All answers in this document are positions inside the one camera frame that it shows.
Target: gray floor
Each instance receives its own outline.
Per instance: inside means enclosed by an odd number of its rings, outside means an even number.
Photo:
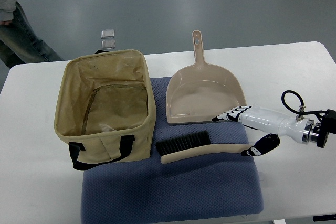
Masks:
[[[336,60],[335,0],[19,2],[36,34],[66,60],[96,52],[101,31],[109,28],[116,30],[116,50],[137,49],[144,54],[191,51],[191,33],[199,29],[204,49],[319,41]],[[1,63],[0,88],[7,74]],[[312,223],[312,219],[287,223]]]

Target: hand brush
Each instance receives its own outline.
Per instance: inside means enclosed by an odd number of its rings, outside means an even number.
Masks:
[[[162,164],[210,153],[242,153],[252,147],[250,144],[210,144],[207,131],[163,140],[155,146],[161,155]]]

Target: blue mat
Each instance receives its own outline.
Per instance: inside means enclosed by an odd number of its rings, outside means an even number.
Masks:
[[[197,131],[207,130],[212,143],[248,143],[240,123],[169,126],[165,114],[169,79],[151,79],[156,102],[151,157],[85,171],[82,223],[156,223],[257,214],[263,210],[252,157],[218,153],[160,163],[157,141]]]

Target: brush handle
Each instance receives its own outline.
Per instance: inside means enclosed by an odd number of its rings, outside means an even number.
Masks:
[[[161,157],[161,163],[168,164],[182,159],[197,157],[211,153],[241,153],[242,151],[247,150],[252,146],[253,145],[251,144],[208,144],[164,155]]]

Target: white table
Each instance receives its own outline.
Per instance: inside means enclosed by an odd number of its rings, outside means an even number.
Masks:
[[[213,49],[204,54],[208,63],[237,77],[249,105],[293,115],[281,103],[281,94],[291,89],[301,94],[307,110],[336,110],[336,64],[318,42]],[[192,51],[145,57],[151,78],[171,76],[194,62]],[[72,169],[68,147],[53,126],[66,64],[20,65],[9,72],[0,94],[0,223],[80,223],[82,172]],[[299,105],[290,94],[286,101],[294,108]],[[251,143],[264,135],[246,131]],[[335,152],[334,134],[324,149],[282,137],[274,151],[255,157],[264,211],[207,223],[336,213]]]

